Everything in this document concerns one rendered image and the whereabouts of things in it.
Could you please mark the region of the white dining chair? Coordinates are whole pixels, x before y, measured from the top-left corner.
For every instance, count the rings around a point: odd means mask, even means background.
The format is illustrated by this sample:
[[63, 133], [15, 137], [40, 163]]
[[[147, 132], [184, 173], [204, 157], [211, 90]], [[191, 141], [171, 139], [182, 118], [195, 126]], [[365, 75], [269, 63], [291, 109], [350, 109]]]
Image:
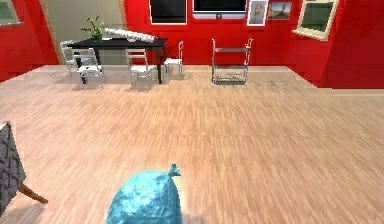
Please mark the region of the white dining chair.
[[[144, 79], [148, 82], [148, 86], [151, 86], [151, 82], [154, 81], [153, 71], [156, 69], [156, 66], [148, 64], [146, 50], [126, 49], [125, 52], [128, 62], [128, 71], [130, 73], [131, 85], [134, 86], [137, 80]], [[142, 60], [143, 64], [134, 64], [134, 59]]]
[[72, 55], [83, 86], [88, 84], [89, 77], [99, 77], [102, 81], [105, 80], [104, 67], [98, 63], [96, 52], [93, 48], [73, 49]]
[[184, 49], [184, 42], [180, 41], [178, 43], [178, 57], [177, 58], [167, 58], [164, 62], [165, 72], [169, 73], [170, 66], [171, 65], [177, 65], [178, 66], [178, 74], [182, 74], [183, 69], [183, 49]]
[[60, 43], [60, 48], [63, 54], [64, 62], [67, 66], [70, 77], [72, 77], [71, 69], [77, 67], [77, 62], [72, 56], [72, 48], [70, 47], [70, 44], [72, 43], [73, 43], [72, 40], [67, 40]]

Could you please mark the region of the white framed portrait picture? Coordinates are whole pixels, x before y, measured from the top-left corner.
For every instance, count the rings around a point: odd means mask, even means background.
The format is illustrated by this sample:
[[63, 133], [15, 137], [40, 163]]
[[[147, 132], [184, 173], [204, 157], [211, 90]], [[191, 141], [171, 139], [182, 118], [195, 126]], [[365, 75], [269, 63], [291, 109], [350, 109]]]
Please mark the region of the white framed portrait picture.
[[264, 26], [267, 15], [268, 0], [249, 0], [247, 25]]

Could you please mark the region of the small landscape picture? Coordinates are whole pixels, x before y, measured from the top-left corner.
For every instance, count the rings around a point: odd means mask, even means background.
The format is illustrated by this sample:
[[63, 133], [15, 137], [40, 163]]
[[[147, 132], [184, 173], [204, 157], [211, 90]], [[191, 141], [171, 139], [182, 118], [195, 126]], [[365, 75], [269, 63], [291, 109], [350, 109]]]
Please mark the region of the small landscape picture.
[[291, 2], [270, 2], [268, 7], [268, 20], [288, 20], [291, 12]]

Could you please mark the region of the cream framed window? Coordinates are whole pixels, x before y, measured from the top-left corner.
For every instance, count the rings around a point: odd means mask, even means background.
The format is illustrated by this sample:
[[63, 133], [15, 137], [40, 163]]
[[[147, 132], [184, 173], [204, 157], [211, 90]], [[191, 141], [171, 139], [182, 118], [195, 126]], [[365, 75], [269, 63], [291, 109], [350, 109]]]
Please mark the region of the cream framed window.
[[327, 41], [339, 0], [303, 0], [297, 28], [293, 33]]
[[21, 21], [12, 0], [0, 0], [0, 27], [19, 24], [21, 24]]

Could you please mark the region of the blue tied rubbish bag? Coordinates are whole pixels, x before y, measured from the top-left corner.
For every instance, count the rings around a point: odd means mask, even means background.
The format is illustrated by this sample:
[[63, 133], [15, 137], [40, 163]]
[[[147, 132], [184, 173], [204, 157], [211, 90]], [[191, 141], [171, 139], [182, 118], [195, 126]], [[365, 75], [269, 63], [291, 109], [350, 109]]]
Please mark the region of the blue tied rubbish bag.
[[133, 175], [116, 192], [106, 224], [183, 224], [180, 196], [173, 180], [180, 175], [176, 164], [168, 171]]

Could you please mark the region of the black dining table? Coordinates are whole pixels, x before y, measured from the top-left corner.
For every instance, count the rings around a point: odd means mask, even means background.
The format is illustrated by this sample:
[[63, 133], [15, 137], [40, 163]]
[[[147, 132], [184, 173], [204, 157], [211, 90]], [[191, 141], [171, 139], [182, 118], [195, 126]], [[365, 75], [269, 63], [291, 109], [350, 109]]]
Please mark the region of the black dining table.
[[100, 50], [126, 50], [126, 49], [145, 49], [146, 51], [155, 51], [156, 56], [156, 69], [161, 68], [161, 64], [164, 62], [166, 57], [166, 38], [155, 39], [153, 43], [148, 43], [144, 41], [133, 41], [130, 42], [124, 38], [111, 38], [109, 40], [102, 40], [101, 42], [96, 42], [92, 38], [81, 40], [70, 44], [70, 47], [73, 49], [87, 49], [93, 48], [96, 52], [96, 58], [99, 64], [102, 65], [99, 51]]

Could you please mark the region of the white framed television set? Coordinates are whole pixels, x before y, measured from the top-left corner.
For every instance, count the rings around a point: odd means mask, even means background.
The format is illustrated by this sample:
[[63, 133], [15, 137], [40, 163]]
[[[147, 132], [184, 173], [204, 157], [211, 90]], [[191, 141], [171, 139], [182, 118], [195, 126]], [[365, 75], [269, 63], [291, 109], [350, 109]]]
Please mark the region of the white framed television set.
[[195, 19], [243, 19], [247, 0], [193, 0]]

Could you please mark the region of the green house plant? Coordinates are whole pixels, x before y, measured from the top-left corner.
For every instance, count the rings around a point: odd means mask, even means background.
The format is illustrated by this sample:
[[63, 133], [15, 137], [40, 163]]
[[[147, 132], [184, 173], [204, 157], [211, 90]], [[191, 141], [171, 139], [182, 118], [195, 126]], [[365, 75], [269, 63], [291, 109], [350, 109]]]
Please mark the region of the green house plant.
[[104, 23], [98, 22], [99, 16], [94, 18], [88, 17], [87, 22], [90, 23], [90, 26], [87, 28], [82, 28], [82, 31], [89, 32], [91, 38], [96, 42], [101, 42], [104, 34]]

